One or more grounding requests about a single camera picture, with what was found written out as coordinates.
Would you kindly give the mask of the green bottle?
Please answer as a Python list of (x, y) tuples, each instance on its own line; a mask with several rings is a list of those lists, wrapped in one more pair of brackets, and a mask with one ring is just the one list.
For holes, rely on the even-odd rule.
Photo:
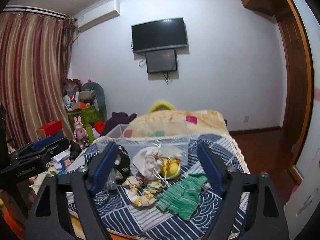
[(86, 132), (87, 132), (87, 136), (88, 136), (88, 141), (91, 144), (95, 140), (95, 137), (93, 134), (93, 129), (92, 129), (91, 125), (86, 126)]

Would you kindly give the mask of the red striped curtain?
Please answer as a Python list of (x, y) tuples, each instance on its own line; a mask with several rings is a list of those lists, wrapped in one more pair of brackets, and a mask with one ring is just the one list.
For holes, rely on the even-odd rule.
[(7, 137), (22, 147), (38, 139), (36, 130), (58, 120), (73, 138), (63, 102), (69, 72), (74, 18), (27, 12), (1, 13), (1, 104)]

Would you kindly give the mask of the pink bunny doll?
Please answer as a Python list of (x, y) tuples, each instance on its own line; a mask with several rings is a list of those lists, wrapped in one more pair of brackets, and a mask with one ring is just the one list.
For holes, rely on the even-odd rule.
[(74, 137), (76, 141), (82, 141), (82, 140), (88, 139), (87, 132), (83, 127), (83, 124), (81, 121), (81, 116), (74, 117)]

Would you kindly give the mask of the green knitted cloth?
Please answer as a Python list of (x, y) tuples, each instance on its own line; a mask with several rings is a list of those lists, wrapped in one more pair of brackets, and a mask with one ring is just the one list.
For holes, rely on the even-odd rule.
[(188, 221), (200, 204), (201, 190), (207, 181), (204, 173), (190, 173), (159, 194), (155, 207)]

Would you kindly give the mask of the white drawstring pouch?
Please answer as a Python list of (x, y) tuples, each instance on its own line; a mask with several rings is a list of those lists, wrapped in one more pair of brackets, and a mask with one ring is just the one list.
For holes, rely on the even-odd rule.
[(161, 150), (157, 146), (141, 149), (132, 159), (133, 166), (147, 180), (159, 179), (163, 167)]

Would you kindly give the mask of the white air conditioner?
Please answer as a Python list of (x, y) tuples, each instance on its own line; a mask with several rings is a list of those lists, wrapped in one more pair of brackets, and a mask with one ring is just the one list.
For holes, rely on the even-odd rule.
[(120, 3), (117, 0), (112, 0), (81, 12), (75, 18), (77, 19), (78, 31), (84, 32), (118, 16), (120, 16)]

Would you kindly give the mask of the clear plastic storage box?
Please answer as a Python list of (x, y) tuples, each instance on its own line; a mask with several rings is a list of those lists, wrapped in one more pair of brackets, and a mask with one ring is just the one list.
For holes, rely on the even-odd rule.
[(124, 129), (128, 124), (119, 124), (112, 129), (107, 135), (99, 137), (95, 143), (98, 144), (99, 151), (102, 146), (108, 142), (115, 142), (121, 145), (128, 152), (129, 157), (133, 158), (141, 149), (149, 146), (157, 146), (161, 154), (166, 157), (177, 157), (181, 160), (181, 165), (188, 165), (188, 146), (189, 135), (178, 135), (173, 137), (161, 136), (159, 132), (151, 137), (129, 138), (124, 136)]

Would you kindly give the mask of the yellow felt ball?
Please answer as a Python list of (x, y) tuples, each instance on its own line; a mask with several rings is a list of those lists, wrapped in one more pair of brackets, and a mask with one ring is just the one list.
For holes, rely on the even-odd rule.
[(160, 175), (162, 178), (171, 180), (180, 175), (181, 165), (180, 159), (165, 159), (161, 168)]

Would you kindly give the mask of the grey plush toy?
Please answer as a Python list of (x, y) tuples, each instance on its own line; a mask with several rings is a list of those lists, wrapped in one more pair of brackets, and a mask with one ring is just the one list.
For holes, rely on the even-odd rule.
[(96, 82), (87, 82), (82, 85), (79, 100), (83, 103), (93, 103), (98, 112), (103, 112), (106, 107), (104, 90)]

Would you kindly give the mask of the beige fleece blanket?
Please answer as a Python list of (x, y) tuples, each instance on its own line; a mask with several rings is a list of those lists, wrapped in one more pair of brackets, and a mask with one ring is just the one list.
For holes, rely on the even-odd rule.
[(129, 138), (151, 137), (157, 132), (164, 137), (202, 133), (229, 134), (220, 112), (162, 110), (135, 118), (124, 129), (124, 136)]

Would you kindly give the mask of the yellow floral scrunchie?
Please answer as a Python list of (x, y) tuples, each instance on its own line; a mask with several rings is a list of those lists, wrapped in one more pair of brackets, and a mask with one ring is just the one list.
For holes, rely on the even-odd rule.
[(121, 185), (135, 207), (150, 207), (157, 202), (157, 194), (163, 189), (161, 180), (147, 180), (141, 176), (129, 176)]

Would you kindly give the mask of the yellow chair back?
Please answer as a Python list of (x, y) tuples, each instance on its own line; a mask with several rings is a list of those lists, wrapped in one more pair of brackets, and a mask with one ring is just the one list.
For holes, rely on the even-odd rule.
[(162, 111), (162, 110), (174, 111), (175, 108), (173, 107), (173, 105), (171, 105), (167, 101), (159, 100), (153, 104), (153, 106), (149, 110), (149, 113), (153, 113), (156, 111)]

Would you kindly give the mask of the small black wall monitor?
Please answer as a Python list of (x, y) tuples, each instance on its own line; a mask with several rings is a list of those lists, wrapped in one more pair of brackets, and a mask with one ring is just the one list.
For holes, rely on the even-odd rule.
[(177, 70), (176, 50), (174, 49), (150, 51), (145, 54), (145, 58), (148, 74)]

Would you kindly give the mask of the black and white headband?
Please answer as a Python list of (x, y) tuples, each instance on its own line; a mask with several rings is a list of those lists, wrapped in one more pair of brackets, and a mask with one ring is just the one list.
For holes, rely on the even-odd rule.
[(114, 163), (114, 173), (116, 183), (121, 185), (129, 176), (131, 176), (130, 158), (128, 152), (121, 145), (118, 145), (118, 155)]

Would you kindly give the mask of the red box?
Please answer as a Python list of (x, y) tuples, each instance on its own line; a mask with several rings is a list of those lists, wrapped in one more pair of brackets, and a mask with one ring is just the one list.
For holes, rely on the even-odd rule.
[(55, 135), (60, 130), (62, 130), (61, 120), (54, 120), (39, 127), (36, 130), (36, 134), (38, 139), (43, 139), (45, 137)]

